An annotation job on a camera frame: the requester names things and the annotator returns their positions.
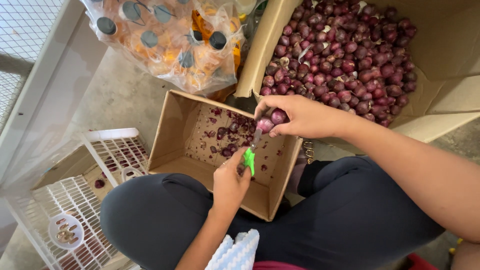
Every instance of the person's right hand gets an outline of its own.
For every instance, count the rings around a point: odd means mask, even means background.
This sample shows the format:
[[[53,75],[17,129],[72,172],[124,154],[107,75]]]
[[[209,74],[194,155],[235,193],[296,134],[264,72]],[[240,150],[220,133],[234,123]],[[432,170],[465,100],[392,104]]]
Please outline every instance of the person's right hand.
[[[270,108],[280,108],[290,118],[290,122],[275,126],[269,133],[270,137],[341,137],[342,132],[348,129],[348,123],[355,118],[346,111],[322,105],[300,95],[292,95],[264,97],[255,109],[255,119],[260,119]]]

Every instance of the plastic bag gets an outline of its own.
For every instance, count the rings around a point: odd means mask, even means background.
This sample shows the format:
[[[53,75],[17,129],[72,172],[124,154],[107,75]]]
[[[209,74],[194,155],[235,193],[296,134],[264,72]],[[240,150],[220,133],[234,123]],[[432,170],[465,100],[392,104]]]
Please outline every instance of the plastic bag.
[[[244,37],[232,3],[81,1],[98,39],[151,75],[204,95],[237,82]]]

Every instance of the person's left hand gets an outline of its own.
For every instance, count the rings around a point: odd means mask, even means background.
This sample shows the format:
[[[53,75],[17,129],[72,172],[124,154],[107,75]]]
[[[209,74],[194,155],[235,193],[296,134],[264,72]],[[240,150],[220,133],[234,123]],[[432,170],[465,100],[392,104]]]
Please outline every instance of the person's left hand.
[[[248,147],[242,147],[225,161],[213,174],[213,206],[212,211],[233,218],[240,208],[241,202],[250,186],[252,172],[247,167],[243,176],[237,173],[237,166]]]

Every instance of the scissor blade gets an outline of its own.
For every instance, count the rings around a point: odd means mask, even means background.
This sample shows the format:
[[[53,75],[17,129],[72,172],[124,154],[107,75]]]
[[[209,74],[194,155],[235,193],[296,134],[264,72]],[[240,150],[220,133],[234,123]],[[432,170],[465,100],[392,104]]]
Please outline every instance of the scissor blade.
[[[255,151],[255,148],[257,147],[257,144],[260,142],[260,137],[262,136],[262,130],[257,129],[255,130],[255,134],[253,135],[253,140],[252,144],[250,145],[250,148],[252,149],[252,152]]]

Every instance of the dark pants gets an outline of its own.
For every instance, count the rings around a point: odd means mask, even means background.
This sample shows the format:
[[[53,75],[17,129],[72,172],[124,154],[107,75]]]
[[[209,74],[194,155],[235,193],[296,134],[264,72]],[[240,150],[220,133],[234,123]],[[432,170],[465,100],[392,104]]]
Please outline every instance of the dark pants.
[[[307,165],[298,190],[307,198],[272,222],[240,209],[228,234],[257,229],[256,261],[373,270],[444,231],[367,157]],[[114,247],[135,263],[147,270],[173,270],[212,203],[207,189],[187,175],[142,176],[105,197],[101,227]]]

